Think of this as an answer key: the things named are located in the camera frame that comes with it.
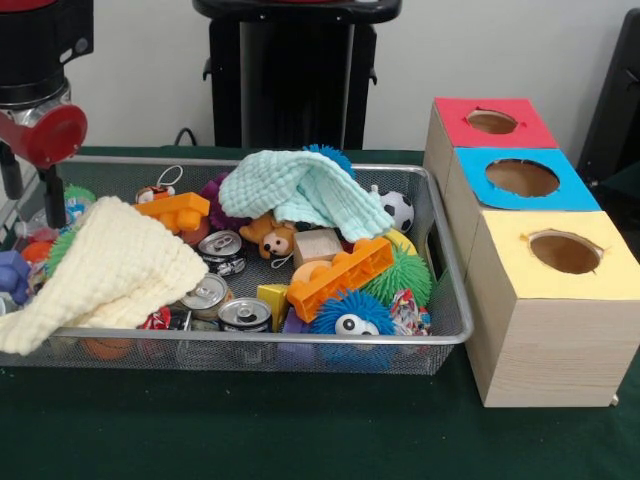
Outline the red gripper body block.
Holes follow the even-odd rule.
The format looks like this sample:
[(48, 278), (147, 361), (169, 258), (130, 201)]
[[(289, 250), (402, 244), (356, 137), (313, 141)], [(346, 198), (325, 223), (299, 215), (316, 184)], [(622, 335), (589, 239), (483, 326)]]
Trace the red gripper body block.
[(86, 132), (86, 115), (72, 104), (1, 111), (1, 140), (38, 169), (49, 169), (75, 155)]

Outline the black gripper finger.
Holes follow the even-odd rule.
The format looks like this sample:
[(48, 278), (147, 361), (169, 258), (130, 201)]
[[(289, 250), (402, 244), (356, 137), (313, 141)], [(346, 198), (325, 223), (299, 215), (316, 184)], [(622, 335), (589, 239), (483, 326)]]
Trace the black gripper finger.
[(23, 195), (21, 168), (11, 147), (4, 142), (0, 144), (0, 163), (1, 177), (7, 198), (20, 199)]
[(48, 225), (61, 229), (66, 226), (66, 207), (64, 198), (64, 183), (58, 176), (56, 166), (42, 171), (42, 181), (45, 183), (45, 211)]

